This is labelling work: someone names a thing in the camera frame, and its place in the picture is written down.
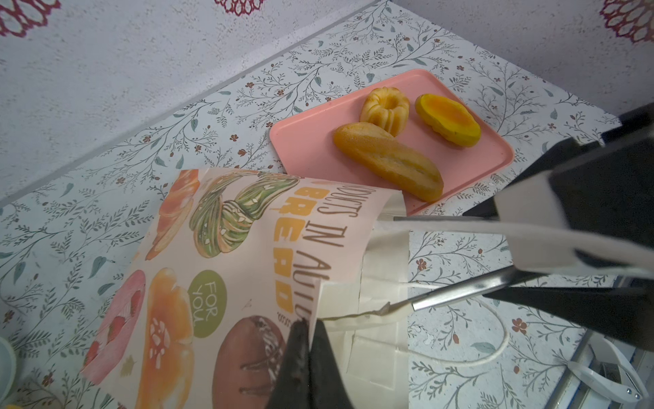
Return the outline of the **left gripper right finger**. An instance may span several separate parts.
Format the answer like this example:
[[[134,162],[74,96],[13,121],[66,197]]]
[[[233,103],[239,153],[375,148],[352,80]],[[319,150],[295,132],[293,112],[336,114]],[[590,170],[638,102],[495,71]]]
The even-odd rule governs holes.
[[[309,367],[309,402],[312,409],[354,409],[322,320],[316,321]]]

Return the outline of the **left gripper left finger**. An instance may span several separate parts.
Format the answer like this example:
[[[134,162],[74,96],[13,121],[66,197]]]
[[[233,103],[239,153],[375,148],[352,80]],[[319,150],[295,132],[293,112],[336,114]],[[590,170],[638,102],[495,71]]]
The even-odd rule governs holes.
[[[298,320],[291,326],[284,359],[267,409],[309,408],[308,322]]]

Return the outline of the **golden bundt cake fake bread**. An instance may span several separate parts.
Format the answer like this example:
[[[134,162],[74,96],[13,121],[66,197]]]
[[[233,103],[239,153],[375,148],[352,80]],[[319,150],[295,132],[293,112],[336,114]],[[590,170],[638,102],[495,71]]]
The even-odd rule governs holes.
[[[398,136],[405,129],[409,116],[410,101],[406,95],[394,87],[381,87],[366,97],[359,120]]]

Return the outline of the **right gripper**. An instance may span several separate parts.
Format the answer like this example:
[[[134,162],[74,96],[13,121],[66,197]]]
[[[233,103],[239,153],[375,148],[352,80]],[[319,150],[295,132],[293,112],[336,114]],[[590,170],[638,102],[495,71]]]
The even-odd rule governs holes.
[[[387,303],[378,313],[483,296],[536,308],[653,351],[652,285],[521,286],[542,274],[653,277],[653,106],[627,112],[619,121],[600,142],[569,138],[556,143],[466,216],[395,216],[375,222],[383,231],[500,234],[517,268]]]

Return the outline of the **small yellow fake bread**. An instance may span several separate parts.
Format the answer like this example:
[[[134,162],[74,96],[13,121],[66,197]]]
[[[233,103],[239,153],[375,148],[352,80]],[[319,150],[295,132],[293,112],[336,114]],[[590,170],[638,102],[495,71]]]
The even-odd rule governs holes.
[[[480,124],[459,102],[425,94],[417,98],[416,110],[421,120],[446,141],[463,148],[471,148],[480,141]]]

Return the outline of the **long baguette fake bread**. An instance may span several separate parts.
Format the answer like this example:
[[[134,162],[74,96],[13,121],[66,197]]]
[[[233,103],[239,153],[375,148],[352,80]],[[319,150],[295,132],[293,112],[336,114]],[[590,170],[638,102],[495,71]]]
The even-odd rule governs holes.
[[[351,160],[418,199],[441,199],[444,181],[434,162],[384,129],[366,122],[345,124],[335,130],[333,141]]]

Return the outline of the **printed paper bag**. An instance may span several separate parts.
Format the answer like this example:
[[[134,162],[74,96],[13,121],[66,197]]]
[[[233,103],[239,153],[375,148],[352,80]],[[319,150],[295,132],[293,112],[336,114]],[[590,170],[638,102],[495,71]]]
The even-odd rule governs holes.
[[[183,170],[117,290],[82,375],[128,408],[262,408],[291,326],[407,298],[396,190]]]

